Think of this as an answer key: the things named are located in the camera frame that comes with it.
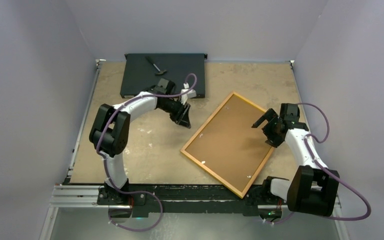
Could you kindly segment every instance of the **white wall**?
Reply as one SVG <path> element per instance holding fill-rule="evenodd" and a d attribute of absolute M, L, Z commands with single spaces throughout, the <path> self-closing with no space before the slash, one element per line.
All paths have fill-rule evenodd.
<path fill-rule="evenodd" d="M 39 238 L 94 68 L 64 0 L 0 0 L 0 240 Z"/>
<path fill-rule="evenodd" d="M 384 0 L 330 0 L 294 72 L 303 101 L 330 119 L 330 138 L 318 152 L 372 205 L 372 216 L 347 224 L 351 238 L 384 239 Z M 323 136 L 323 119 L 305 110 L 311 129 Z M 340 199 L 345 216 L 365 212 L 343 187 Z"/>
<path fill-rule="evenodd" d="M 96 58 L 208 53 L 215 61 L 295 59 L 328 0 L 67 0 Z"/>

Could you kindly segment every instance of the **wooden frame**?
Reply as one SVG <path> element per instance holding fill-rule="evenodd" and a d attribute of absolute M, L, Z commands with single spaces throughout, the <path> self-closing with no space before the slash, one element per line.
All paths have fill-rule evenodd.
<path fill-rule="evenodd" d="M 208 166 L 206 166 L 205 164 L 203 164 L 201 161 L 199 161 L 198 159 L 196 159 L 194 156 L 192 156 L 189 152 L 187 152 L 187 148 L 191 145 L 191 143 L 201 134 L 201 132 L 203 131 L 203 129 L 205 129 L 207 127 L 207 125 L 213 120 L 213 118 L 220 112 L 220 110 L 225 106 L 225 104 L 233 97 L 233 96 L 237 96 L 239 97 L 240 99 L 244 100 L 245 102 L 247 102 L 248 104 L 254 106 L 255 108 L 263 111 L 263 112 L 266 112 L 265 109 L 261 108 L 260 106 L 258 106 L 257 104 L 251 102 L 250 100 L 246 99 L 245 97 L 239 95 L 238 93 L 236 92 L 232 92 L 230 93 L 226 99 L 217 107 L 217 109 L 209 116 L 209 118 L 202 124 L 202 126 L 196 131 L 196 133 L 189 139 L 189 141 L 182 147 L 182 149 L 180 150 L 182 152 L 182 154 L 184 154 L 186 157 L 188 157 L 189 159 L 191 159 L 194 163 L 196 163 L 199 167 L 201 167 L 202 169 L 204 169 L 207 173 L 209 173 L 210 175 L 212 175 L 213 177 L 215 177 L 218 181 L 220 181 L 223 185 L 225 185 L 228 189 L 230 189 L 232 192 L 234 192 L 236 195 L 238 195 L 240 198 L 243 198 L 248 190 L 250 189 L 251 185 L 254 183 L 254 181 L 256 180 L 258 174 L 261 172 L 261 170 L 263 169 L 264 165 L 267 163 L 268 159 L 270 158 L 270 156 L 272 155 L 273 151 L 274 151 L 274 148 L 271 147 L 268 151 L 268 153 L 266 154 L 266 156 L 264 157 L 264 159 L 261 161 L 261 164 L 257 167 L 256 171 L 254 172 L 254 174 L 252 175 L 252 177 L 249 179 L 247 185 L 245 186 L 244 190 L 240 190 L 240 189 L 237 189 L 236 187 L 234 187 L 232 184 L 230 184 L 227 180 L 225 180 L 224 178 L 222 178 L 221 176 L 219 176 L 217 173 L 215 173 L 213 170 L 211 170 Z"/>

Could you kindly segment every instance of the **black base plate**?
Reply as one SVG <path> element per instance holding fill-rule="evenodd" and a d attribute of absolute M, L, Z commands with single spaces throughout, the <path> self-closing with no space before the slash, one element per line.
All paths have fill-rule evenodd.
<path fill-rule="evenodd" d="M 268 192 L 270 183 L 253 185 L 244 198 L 240 198 L 224 185 L 206 184 L 129 184 L 123 191 L 147 191 L 157 196 L 165 213 L 242 214 L 259 216 L 258 205 L 277 205 L 279 198 Z M 146 218 L 149 213 L 159 213 L 157 200 L 149 194 L 123 195 L 104 185 L 99 189 L 98 205 L 129 205 L 133 198 L 133 218 Z"/>
<path fill-rule="evenodd" d="M 157 70 L 146 59 L 150 56 L 157 67 L 167 70 L 164 75 L 156 76 Z M 206 96 L 204 61 L 207 55 L 204 53 L 129 53 L 125 55 L 127 60 L 120 95 L 122 98 L 132 98 L 144 89 L 156 85 L 161 78 L 173 81 L 176 84 L 174 93 L 178 94 L 183 89 L 183 83 L 188 74 L 197 76 L 195 86 L 196 98 Z"/>

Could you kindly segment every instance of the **hammer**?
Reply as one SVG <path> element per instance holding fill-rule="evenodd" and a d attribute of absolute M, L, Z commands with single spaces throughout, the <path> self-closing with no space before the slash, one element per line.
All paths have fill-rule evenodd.
<path fill-rule="evenodd" d="M 156 69 L 158 70 L 158 72 L 155 73 L 155 76 L 161 76 L 161 75 L 167 73 L 167 70 L 162 70 L 162 71 L 161 71 L 161 70 L 157 67 L 157 65 L 155 65 L 155 62 L 152 60 L 152 58 L 151 58 L 150 56 L 146 56 L 145 58 L 146 58 L 146 60 L 148 60 L 148 62 L 149 62 L 150 64 L 152 64 L 152 65 L 154 66 L 154 68 L 156 68 Z"/>

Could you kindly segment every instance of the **black box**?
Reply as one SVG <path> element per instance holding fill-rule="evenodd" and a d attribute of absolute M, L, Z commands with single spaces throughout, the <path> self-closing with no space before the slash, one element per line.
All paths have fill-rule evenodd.
<path fill-rule="evenodd" d="M 152 58 L 160 70 L 167 70 L 164 75 L 156 76 L 157 69 L 146 60 Z M 175 93 L 183 89 L 183 83 L 188 74 L 194 73 L 197 77 L 195 86 L 196 98 L 205 98 L 205 69 L 204 53 L 129 53 L 125 55 L 126 65 L 120 95 L 122 98 L 132 98 L 144 89 L 156 85 L 161 78 L 176 83 Z M 189 78 L 189 86 L 193 84 L 193 77 Z"/>

